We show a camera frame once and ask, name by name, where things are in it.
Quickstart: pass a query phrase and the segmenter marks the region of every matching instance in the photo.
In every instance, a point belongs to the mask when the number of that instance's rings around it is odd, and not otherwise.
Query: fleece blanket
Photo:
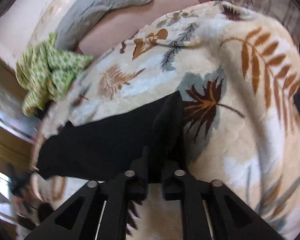
[[[293,95],[299,89],[300,56],[287,30],[272,18],[211,1],[158,18],[93,62],[49,110],[42,138],[67,120],[78,126],[179,90],[191,174],[222,180],[294,239],[300,231],[300,116]],[[67,178],[67,187],[65,180],[64,194],[51,200],[55,207],[85,182]],[[179,203],[164,202],[160,192],[151,185],[148,199],[131,206],[127,239],[182,238]]]

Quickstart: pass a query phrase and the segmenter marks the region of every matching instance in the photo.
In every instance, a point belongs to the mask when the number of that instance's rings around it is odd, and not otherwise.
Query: brown leaf pattern
[[[269,71],[265,71],[265,99],[266,99],[266,109],[271,105],[271,88],[270,88],[270,74]]]
[[[264,43],[266,43],[266,41],[270,38],[270,33],[265,33],[265,34],[262,34],[260,35],[256,41],[254,42],[254,46],[259,46],[259,45],[263,45]]]
[[[244,115],[240,113],[238,110],[234,108],[220,104],[219,101],[221,99],[221,90],[223,79],[220,80],[219,85],[217,77],[212,82],[209,80],[207,83],[207,87],[203,87],[204,94],[201,95],[197,92],[194,85],[192,85],[191,89],[186,90],[186,93],[194,100],[194,101],[184,101],[185,114],[183,119],[183,125],[190,123],[187,133],[193,127],[194,124],[199,123],[194,135],[194,142],[199,134],[200,128],[205,123],[205,137],[209,132],[209,129],[216,117],[217,106],[225,107],[235,113],[237,113],[241,118],[244,118]]]
[[[240,12],[236,12],[233,8],[231,8],[228,5],[223,5],[223,13],[227,20],[231,20],[231,21],[242,21],[243,19],[241,18],[241,14]]]
[[[254,94],[257,93],[259,82],[260,82],[260,63],[256,49],[252,50],[252,86]]]
[[[279,45],[279,42],[275,41],[273,43],[271,43],[268,47],[266,47],[266,49],[262,52],[262,56],[269,56],[272,55],[274,53],[274,51],[277,49]]]
[[[277,79],[274,79],[274,99],[277,107],[278,119],[281,121],[281,102],[279,96],[279,83]]]
[[[89,101],[89,99],[86,98],[86,94],[88,93],[89,89],[90,89],[90,85],[88,85],[88,87],[86,87],[83,91],[81,91],[81,93],[79,94],[79,96],[74,100],[72,101],[71,103],[71,106],[72,107],[77,107],[79,105],[82,104],[82,101],[85,99],[87,101]]]
[[[246,80],[247,73],[251,67],[252,72],[252,87],[253,92],[256,95],[260,87],[260,77],[262,69],[260,63],[264,65],[264,96],[266,103],[266,110],[271,106],[271,94],[272,87],[274,92],[275,107],[277,109],[278,119],[281,122],[281,116],[284,120],[285,133],[287,135],[288,126],[291,127],[293,132],[293,121],[297,122],[298,114],[294,114],[295,106],[293,102],[293,95],[300,88],[300,81],[296,80],[297,73],[292,72],[291,64],[284,64],[286,54],[275,54],[279,41],[272,41],[269,43],[271,33],[263,33],[262,28],[256,28],[245,36],[244,39],[231,37],[221,42],[220,47],[230,41],[239,41],[242,43],[241,60],[242,60],[242,75]]]
[[[139,31],[137,31],[135,34],[133,34],[133,35],[129,38],[129,40],[132,40],[132,39],[134,38],[134,36],[137,35],[138,32],[139,32]],[[120,54],[125,53],[126,47],[127,47],[127,45],[126,45],[125,41],[122,41],[122,42],[121,42],[121,48],[120,48]]]
[[[55,188],[55,184],[56,184],[56,178],[53,177],[52,178],[52,183],[51,183],[51,192],[52,192],[52,199],[53,201],[58,201],[60,200],[64,193],[65,193],[65,188],[66,188],[66,182],[67,182],[67,178],[62,177],[62,182],[61,182],[61,187],[58,187],[58,191],[55,192],[56,188]]]
[[[117,91],[122,89],[122,85],[131,85],[129,82],[144,70],[145,68],[129,75],[122,72],[117,64],[113,65],[102,73],[98,84],[98,95],[112,100]]]
[[[157,34],[150,33],[144,39],[135,39],[136,47],[133,52],[132,60],[136,59],[143,53],[157,46],[157,40],[165,40],[168,36],[166,29],[161,29]]]
[[[280,206],[280,207],[276,208],[276,209],[273,211],[272,215],[273,215],[273,216],[276,216],[276,215],[280,214],[280,213],[283,211],[284,208],[285,208],[284,206]]]
[[[278,198],[281,186],[281,178],[279,179],[278,183],[274,185],[274,187],[269,191],[269,194],[264,195],[263,203],[261,208],[266,208],[274,203],[274,201]]]
[[[141,206],[142,201],[130,201],[129,204],[128,204],[127,225],[130,225],[132,228],[138,230],[137,224],[136,224],[134,218],[131,215],[131,213],[132,213],[135,217],[140,218],[140,216],[137,212],[137,209],[136,209],[136,205]],[[131,231],[128,227],[126,228],[126,234],[129,235],[129,236],[132,236],[132,233],[131,233]]]
[[[249,69],[249,50],[248,50],[248,44],[246,42],[242,45],[241,50],[241,58],[242,58],[242,74],[243,78],[246,78],[247,71]]]

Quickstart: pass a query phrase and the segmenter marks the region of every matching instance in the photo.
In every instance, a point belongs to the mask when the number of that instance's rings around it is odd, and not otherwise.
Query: green patterned cloth
[[[43,110],[48,100],[62,98],[72,80],[93,59],[93,56],[57,50],[55,41],[56,34],[50,33],[47,41],[29,47],[16,63],[17,80],[29,90],[22,105],[27,116],[34,114],[36,108]]]

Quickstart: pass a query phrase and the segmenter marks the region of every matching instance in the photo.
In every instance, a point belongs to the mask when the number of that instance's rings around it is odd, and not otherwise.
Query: metal pin
[[[184,176],[185,174],[186,174],[186,172],[184,170],[176,170],[174,172],[174,175],[176,175],[178,177]]]
[[[210,231],[210,236],[211,236],[211,239],[213,240],[214,239],[214,237],[213,237],[213,227],[212,227],[211,217],[210,217],[210,214],[209,214],[208,204],[205,200],[202,200],[202,204],[203,204],[204,212],[206,213],[208,228],[209,228],[209,231]]]
[[[213,187],[221,187],[223,185],[222,181],[215,179],[212,181]]]
[[[127,177],[133,177],[136,173],[134,171],[126,171],[124,173]]]
[[[87,184],[88,187],[90,188],[94,188],[98,185],[98,182],[94,181],[94,180],[90,180]]]

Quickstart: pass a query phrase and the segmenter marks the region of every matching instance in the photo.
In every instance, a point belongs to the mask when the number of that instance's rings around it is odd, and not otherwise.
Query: gray pillow
[[[107,12],[151,0],[77,0],[59,23],[56,49],[75,50],[78,42]]]

